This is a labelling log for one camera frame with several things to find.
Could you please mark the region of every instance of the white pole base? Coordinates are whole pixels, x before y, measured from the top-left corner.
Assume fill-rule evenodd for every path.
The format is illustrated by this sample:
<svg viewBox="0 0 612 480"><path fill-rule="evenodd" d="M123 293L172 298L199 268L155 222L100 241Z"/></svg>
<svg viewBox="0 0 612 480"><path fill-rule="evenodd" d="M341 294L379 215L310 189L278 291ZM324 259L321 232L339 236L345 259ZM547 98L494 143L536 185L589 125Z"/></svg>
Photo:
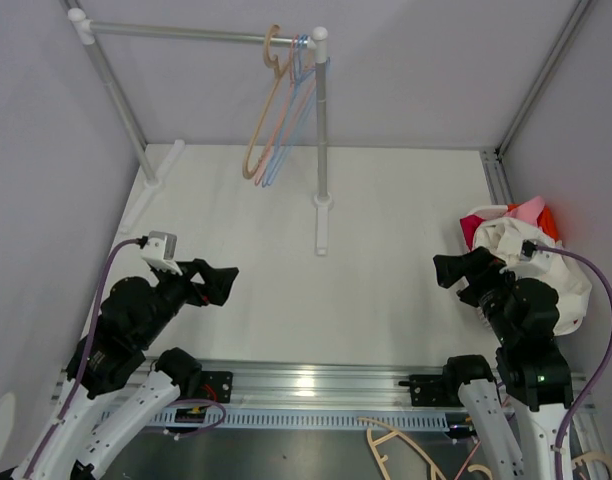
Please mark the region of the white pole base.
<svg viewBox="0 0 612 480"><path fill-rule="evenodd" d="M156 172L157 182L154 184L148 183L144 180L144 189L141 191L137 200L130 207L130 210L126 212L124 218L122 218L122 222L119 225L119 233L127 234L130 233L137 221L141 218L144 211L150 205L150 202L153 200L155 195L157 195L161 190L164 189L164 182L173 165L179 157L181 157L182 152L186 148L186 143L183 140L175 140L173 146L168 151L166 158L159 166Z"/></svg>
<svg viewBox="0 0 612 480"><path fill-rule="evenodd" d="M333 197L330 193L328 198L321 199L315 194L313 197L317 212L317 223L315 224L315 254L324 257L328 255L328 213L333 208Z"/></svg>

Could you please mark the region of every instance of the clothing rack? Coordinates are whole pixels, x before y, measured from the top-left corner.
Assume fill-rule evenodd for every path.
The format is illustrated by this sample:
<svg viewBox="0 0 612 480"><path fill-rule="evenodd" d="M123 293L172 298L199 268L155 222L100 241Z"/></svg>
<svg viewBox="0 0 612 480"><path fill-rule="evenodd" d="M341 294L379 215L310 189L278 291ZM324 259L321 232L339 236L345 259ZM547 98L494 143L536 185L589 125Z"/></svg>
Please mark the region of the clothing rack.
<svg viewBox="0 0 612 480"><path fill-rule="evenodd" d="M265 35L254 33L100 22L89 19L81 8L70 8L68 10L68 18L75 27L82 44L89 50L89 58L93 62L100 79L107 87L106 91L119 113L144 174L144 189L130 211L122 219L120 231L127 233L132 229L142 212L148 207L153 197L164 188L164 180L175 161L183 152L185 144L182 140L176 140L157 171L153 169L146 156L147 143L144 134L110 70L101 47L97 44L96 35L128 35L258 45L263 45L266 37ZM313 50L315 53L317 192L314 194L313 200L316 207L315 252L317 255L326 255L328 252L328 215L333 206L332 196L328 191L328 128L326 122L327 38L328 31L324 27L316 27L313 33L303 41L303 46ZM293 37L273 36L270 38L269 44L274 47L291 47L293 45Z"/></svg>

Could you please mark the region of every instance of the white table surface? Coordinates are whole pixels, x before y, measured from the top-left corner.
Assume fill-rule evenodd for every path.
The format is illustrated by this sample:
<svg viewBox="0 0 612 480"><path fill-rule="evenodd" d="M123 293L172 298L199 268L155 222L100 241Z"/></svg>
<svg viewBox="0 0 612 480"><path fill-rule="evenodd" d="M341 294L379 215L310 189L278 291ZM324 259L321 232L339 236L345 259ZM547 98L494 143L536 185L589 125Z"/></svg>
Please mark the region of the white table surface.
<svg viewBox="0 0 612 480"><path fill-rule="evenodd" d="M148 147L155 168L169 148ZM295 148L267 189L243 180L244 149L187 146L132 234L116 237L174 233L176 260L240 269L224 307L184 307L147 355L440 366L481 353L493 364L494 335L437 286L432 262L463 253L459 218L490 203L478 152L331 148L329 254L317 257L315 148ZM139 172L127 205L142 184ZM126 248L107 290L133 275L154 283Z"/></svg>

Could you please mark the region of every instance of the white mount bracket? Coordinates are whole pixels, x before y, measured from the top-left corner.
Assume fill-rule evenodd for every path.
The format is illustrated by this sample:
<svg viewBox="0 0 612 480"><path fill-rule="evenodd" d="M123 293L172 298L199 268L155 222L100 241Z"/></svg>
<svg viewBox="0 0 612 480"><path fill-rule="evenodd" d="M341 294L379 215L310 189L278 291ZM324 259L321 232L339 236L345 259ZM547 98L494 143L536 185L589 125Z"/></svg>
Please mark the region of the white mount bracket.
<svg viewBox="0 0 612 480"><path fill-rule="evenodd" d="M317 212L315 225L315 253L319 256L328 255L328 213L333 208L333 197L321 199L317 194L313 198Z"/></svg>

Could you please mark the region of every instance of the crumpled garment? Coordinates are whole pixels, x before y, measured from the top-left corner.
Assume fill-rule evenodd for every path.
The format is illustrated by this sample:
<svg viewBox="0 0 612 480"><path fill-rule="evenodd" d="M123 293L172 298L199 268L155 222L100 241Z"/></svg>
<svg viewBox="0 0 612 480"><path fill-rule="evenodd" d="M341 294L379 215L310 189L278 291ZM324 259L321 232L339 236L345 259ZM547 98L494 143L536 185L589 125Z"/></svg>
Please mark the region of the crumpled garment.
<svg viewBox="0 0 612 480"><path fill-rule="evenodd" d="M557 226L555 225L555 218L542 197L535 197L522 204L508 205L508 211L503 216L516 218L529 225L538 227L546 235L556 242L559 242L560 238ZM481 218L477 214L468 215L467 217L459 219L468 250L473 249L475 230L485 221L486 219Z"/></svg>
<svg viewBox="0 0 612 480"><path fill-rule="evenodd" d="M513 270L513 267L520 263L521 245L524 240L537 241L549 247L560 246L535 226L515 218L501 217L483 222L477 228L473 248L487 248ZM534 278L550 285L559 294L557 303L559 321L555 326L555 335L566 335L577 330L586 315L592 288L588 277L581 271L577 262L555 254L550 270Z"/></svg>

